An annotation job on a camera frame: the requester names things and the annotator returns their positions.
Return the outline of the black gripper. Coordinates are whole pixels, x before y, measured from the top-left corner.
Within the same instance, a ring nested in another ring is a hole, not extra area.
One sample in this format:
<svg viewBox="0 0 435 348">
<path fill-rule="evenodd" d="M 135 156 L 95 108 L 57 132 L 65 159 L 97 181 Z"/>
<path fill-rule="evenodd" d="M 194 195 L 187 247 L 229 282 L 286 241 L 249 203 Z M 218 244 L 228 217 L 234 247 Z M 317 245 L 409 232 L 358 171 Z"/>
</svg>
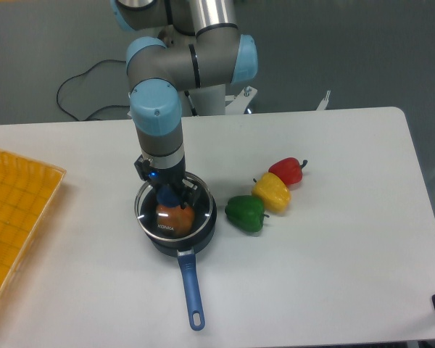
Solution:
<svg viewBox="0 0 435 348">
<path fill-rule="evenodd" d="M 141 180 L 147 181 L 153 187 L 168 186 L 180 196 L 181 209 L 194 208 L 200 195 L 199 184 L 191 179 L 185 179 L 185 157 L 182 156 L 172 166 L 160 166 L 158 160 L 164 157 L 144 158 L 142 155 L 134 162 L 134 167 Z"/>
</svg>

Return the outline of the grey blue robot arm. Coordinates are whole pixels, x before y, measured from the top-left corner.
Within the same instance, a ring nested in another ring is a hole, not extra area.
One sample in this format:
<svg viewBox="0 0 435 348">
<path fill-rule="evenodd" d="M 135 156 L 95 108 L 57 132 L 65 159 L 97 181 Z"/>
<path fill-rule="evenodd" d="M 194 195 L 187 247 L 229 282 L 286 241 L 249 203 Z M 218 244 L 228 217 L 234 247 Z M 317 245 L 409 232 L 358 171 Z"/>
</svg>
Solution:
<svg viewBox="0 0 435 348">
<path fill-rule="evenodd" d="M 232 1 L 111 1 L 126 31 L 170 26 L 191 43 L 140 37 L 126 51 L 129 112 L 141 156 L 136 169 L 154 189 L 168 187 L 179 205 L 194 205 L 197 187 L 186 177 L 179 94 L 251 80 L 258 70 L 254 39 L 242 35 Z"/>
</svg>

